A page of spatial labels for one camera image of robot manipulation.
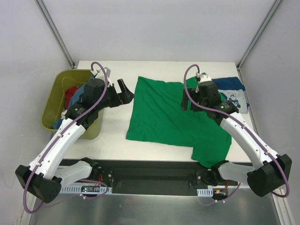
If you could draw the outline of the green t shirt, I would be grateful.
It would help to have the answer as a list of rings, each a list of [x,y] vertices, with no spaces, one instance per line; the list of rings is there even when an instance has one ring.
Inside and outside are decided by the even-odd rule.
[[[205,112],[181,108],[184,85],[138,77],[126,139],[193,149],[204,167],[225,160],[232,137]]]

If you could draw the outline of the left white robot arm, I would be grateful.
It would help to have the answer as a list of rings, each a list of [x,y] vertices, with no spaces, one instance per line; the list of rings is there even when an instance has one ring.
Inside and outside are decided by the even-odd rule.
[[[124,81],[118,79],[117,82],[120,93],[113,84],[102,79],[94,78],[85,83],[82,94],[68,108],[60,127],[42,152],[28,166],[17,167],[15,174],[24,189],[23,203],[26,203],[27,193],[50,203],[62,187],[82,179],[98,181],[99,165],[88,157],[62,170],[58,167],[70,147],[94,123],[101,110],[126,105],[134,99],[134,94]]]

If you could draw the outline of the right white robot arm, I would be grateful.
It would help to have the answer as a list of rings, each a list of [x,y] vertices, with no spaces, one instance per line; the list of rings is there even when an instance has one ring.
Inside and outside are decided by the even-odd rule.
[[[182,110],[204,112],[209,120],[236,141],[251,162],[247,166],[228,160],[217,161],[209,173],[212,185],[222,185],[232,180],[247,184],[259,197],[269,193],[281,198],[288,197],[291,158],[269,147],[244,121],[236,105],[222,97],[217,85],[208,76],[199,80],[195,88],[188,88],[184,83]]]

